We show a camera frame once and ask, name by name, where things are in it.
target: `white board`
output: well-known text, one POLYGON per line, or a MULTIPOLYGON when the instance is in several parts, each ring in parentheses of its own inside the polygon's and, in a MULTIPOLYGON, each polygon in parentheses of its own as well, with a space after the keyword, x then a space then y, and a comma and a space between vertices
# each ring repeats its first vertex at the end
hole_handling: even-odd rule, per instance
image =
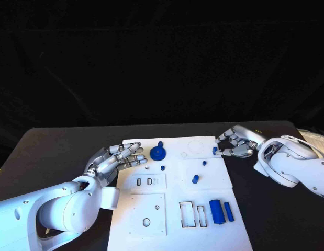
MULTIPOLYGON (((247 232, 243 224, 242 214, 236 203, 231 189, 231 181, 220 156, 213 155, 214 137, 190 137, 190 138, 163 138, 163 139, 135 139, 124 140, 123 143, 140 142, 145 149, 143 153, 148 163, 132 167, 119 173, 117 187, 120 189, 119 205, 113 211, 109 251, 116 250, 252 250, 247 232), (166 157, 156 162, 149 157, 150 149, 163 142, 166 157), (192 184, 194 175, 198 174, 200 180, 192 184), (163 175, 165 186, 152 186, 148 189, 135 189, 130 186, 133 175, 163 175), (140 217, 135 220, 130 198, 135 195, 155 196, 163 194, 165 199, 165 221, 163 235, 156 235, 148 231, 149 227, 139 225, 139 230, 130 222, 140 224, 140 217), (234 222, 223 225, 213 223, 210 200, 218 199, 230 203, 234 216, 234 222), (181 226, 181 208, 179 202, 192 202, 195 227, 181 226), (200 226, 200 215, 197 206, 204 207, 207 227, 200 226)), ((152 208, 156 202, 143 199, 142 208, 152 208)))

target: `small blue piece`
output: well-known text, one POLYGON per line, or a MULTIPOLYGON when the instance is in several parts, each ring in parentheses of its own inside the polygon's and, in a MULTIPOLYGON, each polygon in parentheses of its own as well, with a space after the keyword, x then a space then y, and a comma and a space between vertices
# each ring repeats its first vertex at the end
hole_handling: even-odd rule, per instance
POLYGON ((211 207, 211 212, 213 212, 213 222, 214 224, 224 224, 226 223, 226 218, 224 218, 224 212, 223 212, 223 207, 220 205, 220 200, 211 200, 210 201, 210 207, 211 207))
POLYGON ((195 176, 194 176, 194 179, 192 179, 192 184, 197 184, 197 182, 198 182, 198 178, 200 178, 200 176, 198 176, 198 175, 195 175, 195 176))
POLYGON ((161 161, 165 158, 166 152, 163 149, 163 142, 158 142, 158 146, 155 146, 150 150, 150 158, 153 161, 161 161))
POLYGON ((229 221, 234 221, 234 218, 233 218, 233 215, 231 215, 230 204, 227 202, 224 202, 224 209, 226 209, 229 221))

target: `black curtain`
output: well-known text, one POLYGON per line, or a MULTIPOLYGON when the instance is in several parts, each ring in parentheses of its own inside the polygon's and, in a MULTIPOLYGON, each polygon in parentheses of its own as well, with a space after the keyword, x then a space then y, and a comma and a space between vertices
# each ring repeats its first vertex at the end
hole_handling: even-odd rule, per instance
POLYGON ((324 20, 246 13, 0 1, 0 165, 32 127, 289 120, 324 133, 324 20))

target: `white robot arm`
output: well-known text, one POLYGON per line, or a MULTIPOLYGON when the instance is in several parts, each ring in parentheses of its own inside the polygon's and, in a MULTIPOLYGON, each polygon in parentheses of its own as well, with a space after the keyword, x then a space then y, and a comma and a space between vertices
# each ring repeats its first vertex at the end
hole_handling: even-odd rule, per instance
POLYGON ((234 148, 224 151, 214 149, 217 155, 244 158, 257 150, 255 170, 283 186, 295 187, 301 182, 312 193, 324 197, 324 158, 318 158, 315 152, 299 144, 302 140, 288 135, 268 140, 260 131, 250 131, 240 125, 221 134, 216 143, 227 138, 234 148))
POLYGON ((98 209, 116 209, 119 189, 106 185, 119 170, 146 163, 143 155, 132 155, 142 151, 140 143, 100 149, 83 176, 0 201, 0 250, 54 250, 87 231, 98 209))

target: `black table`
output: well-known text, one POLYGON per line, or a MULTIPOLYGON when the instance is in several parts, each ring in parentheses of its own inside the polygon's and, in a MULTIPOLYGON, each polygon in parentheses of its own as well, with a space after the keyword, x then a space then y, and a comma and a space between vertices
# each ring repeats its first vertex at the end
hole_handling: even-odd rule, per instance
MULTIPOLYGON (((0 170, 0 201, 71 181, 94 152, 123 139, 220 136, 234 123, 36 128, 23 135, 0 170)), ((268 137, 301 135, 288 121, 239 122, 268 137)), ((220 147, 230 148, 223 142, 220 147)), ((224 157, 255 250, 324 250, 324 198, 302 184, 279 185, 253 170, 250 158, 224 157)), ((90 230, 58 250, 107 250, 111 211, 100 209, 90 230)))

